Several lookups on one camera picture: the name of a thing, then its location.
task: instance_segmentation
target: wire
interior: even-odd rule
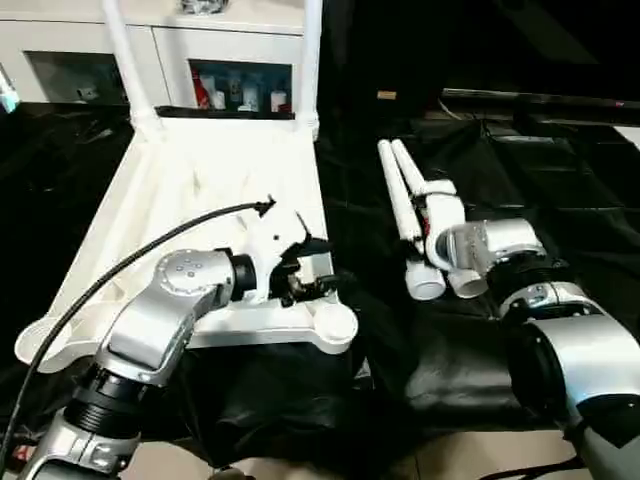
[[[228,215],[230,213],[240,212],[242,210],[255,209],[255,210],[258,210],[259,212],[264,212],[271,205],[272,203],[264,203],[264,202],[243,203],[240,205],[235,205],[233,207],[226,207],[226,208],[214,210],[212,212],[205,213],[204,215],[200,215],[199,217],[189,220],[186,223],[183,223],[182,225],[156,238],[152,242],[148,243],[144,247],[140,248],[139,250],[133,252],[128,257],[121,260],[119,263],[113,266],[109,271],[107,271],[104,275],[98,278],[98,280],[96,280],[95,283],[91,285],[71,305],[71,307],[69,307],[69,309],[64,313],[64,315],[60,317],[60,320],[58,320],[58,322],[53,326],[49,334],[45,337],[44,341],[40,345],[40,348],[38,348],[38,351],[34,355],[33,360],[31,360],[31,364],[29,365],[29,368],[27,369],[27,374],[25,375],[24,380],[22,382],[22,386],[20,387],[20,391],[18,392],[18,397],[16,398],[16,403],[13,406],[11,416],[9,417],[9,423],[7,424],[7,429],[5,431],[4,438],[2,440],[2,447],[0,448],[0,478],[2,478],[5,472],[7,455],[9,453],[9,447],[11,445],[11,441],[15,434],[15,430],[18,424],[18,415],[20,414],[20,409],[22,408],[22,402],[24,401],[24,396],[26,394],[27,387],[29,386],[31,379],[37,372],[38,367],[40,366],[40,363],[42,363],[42,360],[46,355],[47,351],[49,350],[49,347],[51,346],[51,344],[54,342],[58,334],[60,334],[64,326],[67,323],[69,323],[69,321],[78,313],[78,311],[80,311],[80,309],[84,306],[84,304],[87,303],[87,301],[93,295],[95,295],[98,292],[98,290],[104,287],[113,277],[119,274],[122,270],[130,266],[139,258],[149,253],[151,250],[157,248],[158,246],[171,240],[172,238],[180,235],[184,231],[189,230],[190,228],[193,228],[197,225],[200,225],[201,223],[204,223],[208,220],[212,220],[214,218],[221,217],[223,215]]]
[[[520,480],[535,480],[549,473],[564,472],[567,470],[579,470],[584,468],[584,463],[577,455],[569,460],[560,463],[550,463],[549,465],[538,465],[537,467],[518,468],[515,470],[505,470],[485,475],[479,480],[501,480],[503,478],[513,478],[524,475]]]
[[[462,120],[462,117],[460,115],[456,115],[451,110],[449,110],[449,108],[444,104],[442,100],[438,99],[438,105],[440,105],[440,108],[444,111],[444,113],[449,115],[454,120]]]

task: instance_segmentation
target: tile floor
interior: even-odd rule
[[[571,447],[555,431],[462,433],[429,443],[394,469],[394,480],[476,480],[499,470],[566,460]],[[247,459],[236,465],[257,480],[339,480],[335,476],[270,459]],[[177,447],[145,444],[123,475],[124,480],[206,480],[211,469]],[[588,472],[548,475],[544,480],[590,480]]]

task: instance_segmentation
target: white pvc pipe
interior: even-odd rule
[[[378,153],[382,161],[382,170],[384,179],[387,182],[387,190],[391,198],[391,207],[393,208],[393,216],[396,219],[398,233],[400,238],[415,242],[422,238],[422,229],[418,223],[418,219],[413,210],[413,205],[409,199],[409,194],[402,181],[400,169],[393,155],[391,144],[388,140],[380,140],[378,142]]]
[[[300,126],[311,128],[314,138],[320,122],[316,106],[318,72],[320,70],[320,35],[322,34],[322,0],[306,0],[304,8],[304,37],[300,68],[300,104],[296,118]]]
[[[129,99],[131,123],[136,130],[148,137],[157,136],[162,130],[162,124],[151,102],[149,102],[140,79],[118,0],[103,0],[102,8],[118,63],[118,70],[120,70],[122,83]]]

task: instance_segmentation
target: black cloth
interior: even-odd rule
[[[169,388],[147,397],[145,438],[195,439],[188,448],[215,465],[268,455],[373,478],[442,432],[547,426],[511,391],[488,298],[408,298],[376,142],[403,138],[427,176],[456,183],[469,218],[528,218],[633,329],[638,152],[609,128],[524,120],[322,125],[318,170],[334,264],[350,279],[341,299],[360,323],[356,342],[338,356],[305,344],[189,352]],[[123,108],[22,105],[0,120],[0,246],[21,280],[3,282],[0,297],[0,422],[25,370],[12,356],[15,335],[46,312],[131,133]],[[21,434],[37,438],[86,365],[38,376]]]

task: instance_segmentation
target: bottle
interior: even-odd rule
[[[198,75],[198,72],[195,70],[195,68],[191,68],[191,78],[193,79],[193,88],[196,92],[196,103],[198,104],[198,108],[203,110],[210,109],[211,100],[209,99],[209,94],[202,85],[200,75]]]
[[[287,92],[283,82],[278,82],[276,88],[271,92],[271,113],[279,113],[281,108],[287,104]]]
[[[242,104],[242,76],[237,70],[229,72],[229,102],[235,105]]]

